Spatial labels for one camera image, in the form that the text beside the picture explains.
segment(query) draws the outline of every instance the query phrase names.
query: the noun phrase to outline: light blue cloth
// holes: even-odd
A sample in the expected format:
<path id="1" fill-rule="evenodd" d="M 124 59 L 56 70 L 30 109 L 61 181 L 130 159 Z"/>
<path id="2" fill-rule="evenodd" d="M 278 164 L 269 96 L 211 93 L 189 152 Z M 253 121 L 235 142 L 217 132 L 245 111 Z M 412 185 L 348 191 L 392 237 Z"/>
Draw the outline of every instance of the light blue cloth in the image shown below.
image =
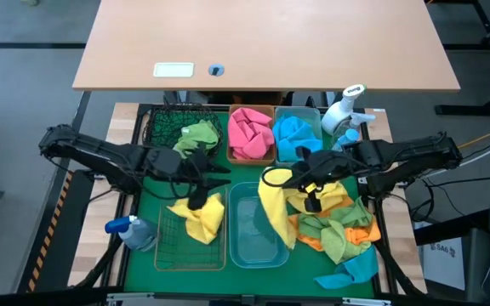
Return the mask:
<path id="1" fill-rule="evenodd" d="M 369 281 L 377 273 L 378 260 L 372 245 L 357 257 L 338 264 L 333 275 L 319 276 L 315 281 L 324 289 L 339 289 Z"/>
<path id="2" fill-rule="evenodd" d="M 273 126 L 278 161 L 297 162 L 296 148 L 303 146 L 311 152 L 322 149 L 322 141 L 315 137 L 311 125 L 296 116 L 283 116 Z"/>

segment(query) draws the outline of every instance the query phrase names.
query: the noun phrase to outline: wooden table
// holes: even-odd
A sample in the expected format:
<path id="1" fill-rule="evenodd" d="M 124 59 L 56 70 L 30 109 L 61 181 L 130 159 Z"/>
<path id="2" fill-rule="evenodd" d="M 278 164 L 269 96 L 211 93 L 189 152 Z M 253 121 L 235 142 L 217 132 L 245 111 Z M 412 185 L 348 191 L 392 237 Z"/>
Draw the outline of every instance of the wooden table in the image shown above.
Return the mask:
<path id="1" fill-rule="evenodd" d="M 192 77 L 154 77 L 190 62 Z M 224 65 L 210 76 L 211 64 Z M 423 0 L 103 0 L 81 90 L 457 91 Z"/>
<path id="2" fill-rule="evenodd" d="M 107 141 L 124 144 L 131 140 L 138 106 L 138 104 L 116 104 L 107 133 Z M 373 113 L 377 116 L 375 122 L 369 125 L 368 132 L 370 138 L 392 140 L 385 110 L 366 109 L 366 112 Z M 96 196 L 108 189 L 109 185 L 106 181 L 98 181 L 94 184 L 92 196 Z M 399 196 L 405 196 L 401 190 L 393 190 L 393 193 Z M 93 201 L 89 205 L 83 231 L 78 243 L 75 261 L 71 269 L 69 285 L 75 285 L 81 281 L 88 271 L 94 267 L 107 248 L 109 235 L 103 229 L 104 224 L 114 218 L 117 198 L 117 193 L 111 193 L 101 197 L 99 200 Z M 413 228 L 406 204 L 398 199 L 387 198 L 384 200 L 383 209 L 385 212 L 390 250 L 393 257 L 399 263 L 404 273 L 412 280 L 413 284 L 421 291 L 426 292 L 423 272 L 420 266 L 419 255 L 415 246 L 415 239 L 413 238 Z M 118 273 L 118 265 L 120 264 L 120 251 L 113 261 L 110 277 L 110 284 L 112 285 L 116 284 L 116 275 Z M 381 290 L 382 292 L 388 292 L 389 287 L 385 267 L 380 256 L 378 256 L 378 259 Z"/>

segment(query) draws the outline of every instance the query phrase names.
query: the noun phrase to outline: wire basket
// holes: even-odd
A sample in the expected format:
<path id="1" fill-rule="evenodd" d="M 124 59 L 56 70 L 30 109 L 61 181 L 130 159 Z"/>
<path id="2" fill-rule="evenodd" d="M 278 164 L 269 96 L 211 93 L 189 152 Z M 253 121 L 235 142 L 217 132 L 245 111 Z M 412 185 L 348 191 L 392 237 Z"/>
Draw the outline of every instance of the wire basket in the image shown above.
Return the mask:
<path id="1" fill-rule="evenodd" d="M 226 266 L 228 192 L 226 188 L 219 192 L 225 212 L 217 236 L 208 245 L 188 236 L 185 218 L 177 216 L 165 206 L 160 206 L 158 243 L 154 257 L 154 266 L 157 270 L 216 271 Z"/>
<path id="2" fill-rule="evenodd" d="M 217 115 L 207 106 L 197 103 L 161 105 L 152 108 L 149 121 L 143 132 L 143 144 L 173 148 L 181 136 L 181 128 L 199 123 L 200 120 L 213 123 L 219 142 L 207 152 L 215 157 L 222 145 L 222 126 Z"/>

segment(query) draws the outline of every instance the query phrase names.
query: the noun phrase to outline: cloth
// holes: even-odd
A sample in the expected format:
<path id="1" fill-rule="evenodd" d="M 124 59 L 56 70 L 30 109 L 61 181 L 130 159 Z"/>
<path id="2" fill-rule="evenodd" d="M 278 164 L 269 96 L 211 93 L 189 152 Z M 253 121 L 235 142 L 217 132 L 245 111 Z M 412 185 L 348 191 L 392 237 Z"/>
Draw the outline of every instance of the cloth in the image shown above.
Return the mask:
<path id="1" fill-rule="evenodd" d="M 174 146 L 180 156 L 186 158 L 189 152 L 196 149 L 198 143 L 205 144 L 205 149 L 210 150 L 219 143 L 219 134 L 213 123 L 210 121 L 200 120 L 199 123 L 192 124 L 180 129 L 181 136 Z"/>
<path id="2" fill-rule="evenodd" d="M 188 199 L 177 200 L 168 209 L 176 215 L 186 218 L 186 233 L 206 245 L 217 236 L 225 213 L 225 207 L 220 201 L 220 193 L 211 195 L 205 205 L 195 211 L 188 209 Z"/>
<path id="3" fill-rule="evenodd" d="M 370 246 L 357 257 L 336 266 L 333 275 L 316 277 L 315 281 L 324 289 L 339 289 L 370 280 L 378 273 L 375 249 Z"/>
<path id="4" fill-rule="evenodd" d="M 282 184 L 291 177 L 292 172 L 289 169 L 277 169 L 265 175 L 266 181 L 272 184 Z M 260 180 L 259 196 L 271 226 L 285 245 L 293 249 L 298 232 L 288 220 L 287 201 L 298 211 L 309 213 L 305 210 L 304 204 L 307 194 L 296 189 L 270 187 Z M 321 191 L 316 192 L 316 198 L 321 201 L 322 211 L 342 204 L 345 196 L 347 191 L 340 182 L 325 184 Z"/>
<path id="5" fill-rule="evenodd" d="M 299 231 L 300 241 L 318 252 L 325 251 L 337 264 L 361 254 L 371 241 L 381 238 L 375 218 L 361 198 L 331 209 L 329 217 L 297 214 L 289 217 L 289 222 Z"/>
<path id="6" fill-rule="evenodd" d="M 256 110 L 242 107 L 228 118 L 228 145 L 237 159 L 262 159 L 275 144 L 268 124 L 271 118 Z"/>
<path id="7" fill-rule="evenodd" d="M 280 162 L 297 162 L 296 148 L 303 146 L 311 152 L 322 149 L 322 141 L 315 137 L 311 125 L 296 116 L 283 116 L 273 126 L 277 156 Z"/>

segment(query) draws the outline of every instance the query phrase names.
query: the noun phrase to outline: gray floor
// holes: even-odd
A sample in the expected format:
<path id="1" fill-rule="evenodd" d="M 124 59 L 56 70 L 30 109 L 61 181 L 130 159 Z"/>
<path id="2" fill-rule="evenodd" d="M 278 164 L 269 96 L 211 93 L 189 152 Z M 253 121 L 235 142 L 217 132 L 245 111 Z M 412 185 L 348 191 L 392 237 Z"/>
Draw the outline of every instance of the gray floor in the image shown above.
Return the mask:
<path id="1" fill-rule="evenodd" d="M 484 1 L 490 16 L 490 2 Z M 0 41 L 85 42 L 99 0 L 42 0 L 30 8 L 18 0 L 0 0 Z M 431 5 L 432 19 L 445 43 L 475 43 L 483 35 L 472 7 Z M 54 167 L 37 150 L 46 127 L 70 122 L 80 93 L 71 90 L 82 50 L 0 50 L 0 293 L 12 292 L 36 230 L 43 198 Z M 490 118 L 440 117 L 433 105 L 479 105 L 490 99 L 490 53 L 448 54 L 461 84 L 460 93 L 368 93 L 357 106 L 385 108 L 395 140 L 447 130 L 457 143 L 490 132 Z M 301 93 L 303 103 L 308 94 Z M 103 138 L 115 102 L 158 103 L 159 92 L 93 93 L 82 132 Z M 414 125 L 406 122 L 412 119 Z M 468 148 L 478 149 L 488 142 Z M 440 175 L 433 181 L 490 175 L 490 158 Z M 447 188 L 464 213 L 489 205 L 489 183 L 456 184 Z M 426 199 L 416 184 L 407 191 L 413 206 Z M 432 217 L 458 217 L 436 192 Z"/>

